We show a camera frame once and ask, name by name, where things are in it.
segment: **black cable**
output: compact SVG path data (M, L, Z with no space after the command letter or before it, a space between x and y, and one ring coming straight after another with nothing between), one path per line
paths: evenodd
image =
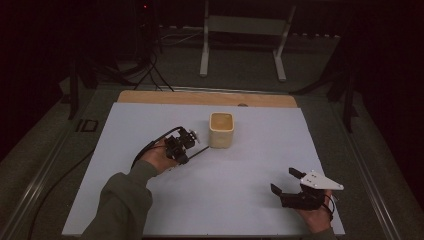
M149 59L152 67L150 67L150 69L147 71L147 73L144 74L144 76L140 78L140 80L138 81L137 84L135 84L135 87L133 88L133 90L136 90L140 86L141 82L143 82L143 80L147 77L147 75L149 75L150 72L153 70L153 67L156 65L156 62L157 62L157 56L156 55L154 55L154 56L155 56L155 60L153 62L152 62L152 60Z
M111 77L113 80L121 83L122 85L126 86L134 86L136 83L132 83L121 76L119 72L116 72L116 70L111 70L110 68L100 65L95 60L91 59L90 57L86 55L82 55L83 60L85 60L88 64L90 64L92 67L94 67L95 70L97 70L98 73L102 73L106 76Z
M162 90L162 88L155 82L155 80L153 79L153 77L152 77L152 73L150 73L149 74L150 75L150 80L152 81L152 83L153 84L155 84L155 86L156 86L156 89L155 90L157 90L157 89L159 89L159 90L161 90L162 92L163 92L163 90Z
M201 150L200 150L200 151L198 151L197 153L193 154L193 156L189 157L189 158L188 158L188 160L190 160L190 159L194 158L195 156L197 156L197 155L201 154L202 152L204 152L204 151L205 151L206 149L208 149L208 148L209 148L209 146L207 146L207 147L205 147L205 148L201 149Z
M140 72L140 71L143 71L144 69L146 69L145 65L146 65L146 63L143 63L142 61L138 61L137 66L130 68L130 69L119 71L119 73L122 76L131 76L132 74L135 74L137 72Z
M144 71L146 71L146 68L147 68L147 66L143 66L143 67L141 67L140 69L138 69L138 70L134 70L134 71L132 71L131 69L129 69L129 70L131 70L131 73L127 73L127 74L125 74L125 75L127 75L128 76L128 78L135 78L135 77L138 77L138 76L140 76Z
M168 88L171 89L171 91L175 92L174 89L171 87L171 85L169 85L168 82L162 77L159 70L155 66L156 64L152 64L152 65L153 65L153 68L155 69L155 71L157 72L157 74L159 75L160 79L162 80L162 82L165 83L166 86L168 86Z
M36 212L35 212L35 216L32 219L31 222L31 227L29 229L28 232L28 237L27 239L30 240L32 237L32 232L34 231L34 226L35 226L35 221L37 220L38 214L40 213L41 207L43 206L44 202L46 201L47 197L50 195L50 193L52 192L52 190L69 174L71 173L75 168L77 168L82 162L84 162L92 153L94 152L94 149L91 150L87 155L85 155L84 158L82 158L79 162L77 162L71 169L69 169L64 175L62 175L62 177L59 178L59 180L57 180L53 186L50 187L50 189L47 191L46 195L44 196L44 198L41 200L40 205L38 206Z
M333 207L332 207L333 210L331 210L325 203L322 204L322 206L327 210L328 214L330 215L330 221L332 221L333 220L333 213L336 210L335 204L334 204L333 199L331 199L331 197L329 197L325 194L324 194L324 196L327 197L331 201L331 204L333 205Z

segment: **floor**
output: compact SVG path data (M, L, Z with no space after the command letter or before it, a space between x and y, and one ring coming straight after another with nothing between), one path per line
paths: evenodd
M223 40L228 36L212 36L209 72L202 78L198 30L173 31L162 34L167 37L163 38L163 53L157 53L156 67L177 91L287 94L319 79L338 41L289 37L282 56L288 79L281 83L273 63L272 39L229 44ZM140 76L130 80L138 82ZM152 79L169 91L157 72L153 72ZM138 89L155 90L152 79L148 76ZM346 231L340 239L423 239L424 214L360 94L356 93L354 99L353 133L348 133L340 120L342 102L328 102L328 88L326 85L295 98L325 174L345 186L337 194L337 208ZM1 162L1 239L27 239L38 207L32 239L75 238L61 236L61 231L89 158L77 163L96 146L111 105L126 89L131 88L107 79L96 90L80 87L81 106L74 120L68 120L69 106L58 102ZM78 131L80 119L96 120L99 127L94 132Z

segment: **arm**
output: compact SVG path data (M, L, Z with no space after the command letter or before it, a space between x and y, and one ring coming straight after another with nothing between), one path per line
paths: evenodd
M166 158L163 140L136 162L128 175L118 173L106 183L93 221L81 239L141 239L152 195L147 181L175 166Z
M331 196L331 190L326 190L325 195ZM325 205L328 206L329 198L325 198ZM331 227L330 215L324 207L317 210L307 211L296 209L296 212L303 218L309 231L312 233L311 237L314 240L336 240L333 228Z

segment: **table leg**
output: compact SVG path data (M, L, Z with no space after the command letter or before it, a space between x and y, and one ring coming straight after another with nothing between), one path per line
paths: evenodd
M159 17L158 17L158 2L157 1L152 1L152 5L153 5L153 15L155 18L155 35L156 38L158 40L158 45L159 45L159 52L163 53L163 49L162 49L162 38L160 36L160 27L159 27Z
M281 36L280 45L278 46L278 49L274 50L274 61L275 61L275 67L277 69L278 81L281 81L281 82L284 82L287 80L286 73L283 67L283 61L281 60L281 53L283 52L284 45L286 44L287 36L289 35L291 22L293 20L293 16L295 12L296 12L296 6L293 5L290 9L290 14L284 25L284 30Z
M75 117L75 114L79 108L79 99L78 99L78 74L77 74L77 62L76 58L73 57L69 63L69 84L70 84L70 93L69 100L71 105L71 111L69 113L68 120L72 120Z
M343 123L347 130L352 133L352 113L354 111L353 108L353 90L355 86L355 76L351 74L349 76L349 83L347 85L346 89L346 95L345 95L345 103L344 103L344 109L343 109Z
M203 52L202 60L200 63L200 76L206 77L208 75L209 64L209 0L205 0L205 20L203 27Z

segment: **dark background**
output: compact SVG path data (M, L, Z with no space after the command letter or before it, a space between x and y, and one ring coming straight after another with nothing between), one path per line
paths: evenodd
M95 2L3 1L0 159L62 97L57 83L69 75L69 59L77 43L95 40L87 31L98 17ZM216 0L211 11L279 17L278 8L270 8L272 1L260 2L258 6L253 0ZM329 2L302 2L291 34L342 36L338 48L348 62L356 59L352 61L358 69L356 90L423 207L424 195L418 187L424 183L424 4L414 0L376 5ZM199 0L163 0L158 1L158 16L164 26L202 26L203 8Z

